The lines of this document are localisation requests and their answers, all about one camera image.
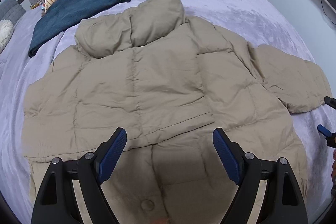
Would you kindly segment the beige puffer jacket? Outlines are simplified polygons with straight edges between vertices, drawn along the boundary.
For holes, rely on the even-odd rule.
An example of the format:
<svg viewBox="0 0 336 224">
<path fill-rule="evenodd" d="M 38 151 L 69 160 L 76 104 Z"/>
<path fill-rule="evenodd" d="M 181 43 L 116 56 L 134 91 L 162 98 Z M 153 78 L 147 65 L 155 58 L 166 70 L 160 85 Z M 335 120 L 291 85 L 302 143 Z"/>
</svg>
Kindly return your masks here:
<svg viewBox="0 0 336 224">
<path fill-rule="evenodd" d="M 121 223 L 219 223 L 235 193 L 215 151 L 222 128 L 258 158 L 285 157 L 302 194 L 307 159 L 291 115 L 331 94 L 321 68 L 147 0 L 83 20 L 24 99 L 31 201 L 50 161 L 76 160 L 116 128 L 127 143 L 104 194 Z"/>
</svg>

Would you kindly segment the round white cushion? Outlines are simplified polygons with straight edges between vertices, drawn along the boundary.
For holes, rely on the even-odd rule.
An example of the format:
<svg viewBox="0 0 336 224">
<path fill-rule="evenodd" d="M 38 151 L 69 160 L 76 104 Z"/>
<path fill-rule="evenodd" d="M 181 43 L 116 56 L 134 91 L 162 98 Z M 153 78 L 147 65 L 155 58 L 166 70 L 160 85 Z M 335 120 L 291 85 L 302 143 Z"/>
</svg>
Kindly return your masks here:
<svg viewBox="0 0 336 224">
<path fill-rule="evenodd" d="M 13 23 L 4 19 L 0 21 L 0 53 L 3 52 L 14 32 Z"/>
</svg>

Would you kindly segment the folded blue jeans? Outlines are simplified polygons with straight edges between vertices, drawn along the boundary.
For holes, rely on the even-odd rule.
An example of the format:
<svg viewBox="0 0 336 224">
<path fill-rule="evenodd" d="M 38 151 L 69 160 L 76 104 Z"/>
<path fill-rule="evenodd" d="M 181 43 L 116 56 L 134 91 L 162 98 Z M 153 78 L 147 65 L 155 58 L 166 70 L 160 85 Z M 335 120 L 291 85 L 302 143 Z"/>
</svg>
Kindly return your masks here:
<svg viewBox="0 0 336 224">
<path fill-rule="evenodd" d="M 57 0 L 34 27 L 28 56 L 34 57 L 39 48 L 68 28 L 99 12 L 131 0 Z"/>
</svg>

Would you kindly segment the lilac plush bed blanket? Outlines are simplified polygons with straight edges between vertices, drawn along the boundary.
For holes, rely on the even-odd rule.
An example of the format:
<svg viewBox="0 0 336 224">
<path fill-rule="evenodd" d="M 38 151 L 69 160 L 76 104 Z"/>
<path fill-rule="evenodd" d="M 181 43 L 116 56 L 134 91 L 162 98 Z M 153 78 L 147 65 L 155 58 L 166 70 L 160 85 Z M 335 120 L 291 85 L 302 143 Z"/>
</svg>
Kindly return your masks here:
<svg viewBox="0 0 336 224">
<path fill-rule="evenodd" d="M 112 7 L 116 14 L 144 0 L 131 0 Z M 294 27 L 267 0 L 181 0 L 190 15 L 200 16 L 236 32 L 254 46 L 269 44 L 280 50 L 312 60 Z M 29 84 L 40 79 L 52 59 L 75 42 L 70 28 L 41 47 L 33 58 L 28 50 L 41 10 L 25 12 L 14 26 L 13 35 L 1 53 L 1 192 L 21 223 L 29 223 L 33 206 L 29 198 L 29 166 L 22 156 L 21 130 L 23 98 Z M 307 214 L 313 222 L 329 203 L 333 150 L 326 146 L 317 125 L 335 129 L 335 111 L 322 106 L 293 116 L 294 128 L 303 142 L 308 163 Z"/>
</svg>

